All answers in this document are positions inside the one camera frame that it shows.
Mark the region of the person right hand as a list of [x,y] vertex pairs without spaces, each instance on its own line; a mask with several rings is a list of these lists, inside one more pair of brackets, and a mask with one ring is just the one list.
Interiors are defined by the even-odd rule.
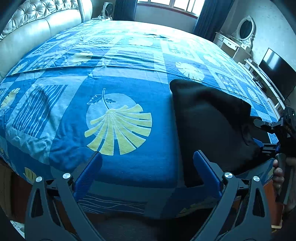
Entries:
[[[284,212],[290,212],[295,208],[295,158],[287,158],[287,165],[291,166],[294,170],[290,195],[285,205]],[[278,193],[282,184],[285,182],[283,170],[278,166],[278,160],[273,161],[273,186]]]

